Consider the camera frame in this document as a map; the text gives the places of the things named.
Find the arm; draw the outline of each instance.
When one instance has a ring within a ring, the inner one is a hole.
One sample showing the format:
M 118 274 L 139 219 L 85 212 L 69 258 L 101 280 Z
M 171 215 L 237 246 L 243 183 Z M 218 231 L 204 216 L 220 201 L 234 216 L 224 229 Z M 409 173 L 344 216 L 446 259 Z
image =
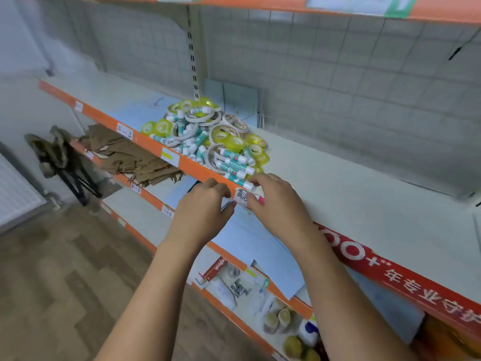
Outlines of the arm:
M 167 361 L 172 358 L 184 286 L 202 247 L 234 213 L 225 184 L 213 178 L 179 202 L 167 236 L 127 308 L 99 351 L 97 361 Z
M 265 197 L 261 205 L 248 194 L 248 205 L 301 268 L 329 358 L 414 360 L 336 258 L 291 185 L 273 174 L 255 175 L 249 181 L 261 185 Z

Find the person's left hand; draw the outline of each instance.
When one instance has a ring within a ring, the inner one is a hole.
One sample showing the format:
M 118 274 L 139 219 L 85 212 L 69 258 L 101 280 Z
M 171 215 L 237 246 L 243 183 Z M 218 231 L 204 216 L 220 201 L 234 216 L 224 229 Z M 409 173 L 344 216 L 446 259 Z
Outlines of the person's left hand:
M 167 237 L 187 245 L 204 246 L 217 236 L 234 213 L 235 201 L 221 211 L 222 198 L 230 198 L 226 184 L 213 178 L 199 183 L 179 201 Z

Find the shelf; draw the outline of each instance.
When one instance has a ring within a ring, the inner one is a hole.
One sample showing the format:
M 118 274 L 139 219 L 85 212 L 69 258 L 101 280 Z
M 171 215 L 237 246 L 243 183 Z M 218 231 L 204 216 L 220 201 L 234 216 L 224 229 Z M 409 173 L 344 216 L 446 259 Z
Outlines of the shelf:
M 137 144 L 160 156 L 162 145 L 135 129 L 152 120 L 145 106 L 161 94 L 101 72 L 48 78 L 40 88 L 72 107 L 83 103 L 85 115 L 111 129 L 129 126 Z M 464 204 L 275 134 L 254 133 L 269 146 L 265 171 L 291 182 L 344 264 L 481 337 L 479 318 L 469 314 L 481 314 L 481 254 Z M 200 181 L 225 182 L 188 159 L 179 168 Z M 448 302 L 459 309 L 449 312 Z
M 99 158 L 96 154 L 87 151 L 85 147 L 76 139 L 73 139 L 70 142 L 70 145 L 79 153 L 84 154 L 87 156 L 92 162 L 98 166 L 101 164 L 101 158 Z M 126 188 L 132 188 L 132 182 L 131 180 L 123 174 L 119 175 L 113 175 L 113 178 L 115 178 L 117 181 L 122 183 Z M 146 188 L 141 188 L 140 189 L 140 195 L 144 200 L 146 200 L 149 204 L 154 206 L 157 210 L 162 211 L 163 206 L 167 206 L 172 212 L 175 213 L 175 210 L 168 205 L 164 204 L 165 197 L 171 192 L 171 190 L 174 188 L 174 182 L 172 180 L 164 180 L 162 182 L 159 182 L 158 184 L 155 185 L 149 185 Z M 165 218 L 168 218 L 165 215 L 162 215 L 164 221 L 163 224 L 165 224 Z M 243 263 L 242 261 L 238 260 L 235 256 L 231 255 L 229 252 L 224 250 L 223 248 L 219 247 L 217 244 L 214 242 L 208 242 L 207 246 L 211 248 L 213 251 L 221 255 L 223 258 L 225 258 L 227 261 L 231 262 L 234 266 L 236 266 L 238 269 L 241 271 L 248 273 L 250 277 L 253 278 L 261 278 L 258 279 L 257 282 L 263 283 L 264 278 L 268 278 L 264 273 L 262 273 L 260 270 L 248 266 L 247 264 Z M 155 247 L 152 247 L 152 243 L 149 242 L 149 245 L 147 245 L 149 249 L 151 249 L 153 252 L 155 252 Z M 313 310 L 312 308 L 301 301 L 297 297 L 293 297 L 292 299 L 287 299 L 277 288 L 277 286 L 273 283 L 270 282 L 267 289 L 271 291 L 276 297 L 281 299 L 284 303 L 288 304 L 291 308 L 293 308 L 295 311 L 298 312 L 298 314 L 302 315 L 305 319 L 310 319 L 313 315 Z
M 170 1 L 186 3 L 188 0 L 123 0 Z M 325 12 L 307 8 L 306 0 L 200 0 L 197 5 L 213 5 L 226 8 L 264 9 L 297 12 Z M 408 19 L 454 23 L 481 23 L 481 0 L 416 0 Z
M 162 242 L 170 226 L 169 217 L 156 210 L 156 208 L 145 200 L 141 200 L 134 191 L 128 188 L 122 188 L 106 197 L 101 201 L 101 205 L 120 225 L 124 226 L 125 229 L 152 251 L 155 251 L 156 247 Z M 231 285 L 231 283 L 233 284 L 234 282 L 234 279 L 230 279 L 224 270 L 219 273 L 219 276 L 227 285 Z M 244 296 L 236 299 L 237 308 L 233 310 L 229 310 L 223 306 L 210 292 L 209 287 L 200 289 L 194 283 L 192 286 L 242 329 L 245 334 L 255 339 L 270 355 L 276 353 L 282 354 L 282 342 L 285 337 L 293 334 L 293 332 L 270 335 L 262 331 L 258 319 L 251 315 L 249 310 L 249 301 L 252 296 L 258 292 L 261 285 L 243 274 L 241 274 L 241 277 L 242 284 L 247 288 L 253 289 L 253 291 L 251 291 L 247 297 Z

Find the person's right hand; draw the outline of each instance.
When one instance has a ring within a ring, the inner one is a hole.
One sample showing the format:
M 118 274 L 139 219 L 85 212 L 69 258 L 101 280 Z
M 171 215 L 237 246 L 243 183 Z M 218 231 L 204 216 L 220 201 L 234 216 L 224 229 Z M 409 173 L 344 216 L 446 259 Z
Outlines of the person's right hand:
M 264 204 L 248 193 L 247 205 L 272 235 L 289 247 L 299 237 L 312 232 L 312 219 L 289 182 L 271 173 L 253 175 L 249 181 L 262 187 Z

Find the hand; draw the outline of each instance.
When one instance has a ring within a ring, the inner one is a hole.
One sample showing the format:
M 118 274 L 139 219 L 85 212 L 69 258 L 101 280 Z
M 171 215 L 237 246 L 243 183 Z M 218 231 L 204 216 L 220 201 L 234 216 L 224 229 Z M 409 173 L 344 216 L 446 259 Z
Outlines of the hand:
M 264 204 L 248 193 L 247 204 L 264 227 L 288 247 L 314 229 L 312 219 L 291 184 L 279 176 L 260 173 L 249 178 L 264 191 Z
M 203 247 L 219 234 L 234 213 L 235 201 L 220 210 L 223 197 L 230 198 L 229 188 L 213 178 L 195 185 L 179 201 L 167 237 Z

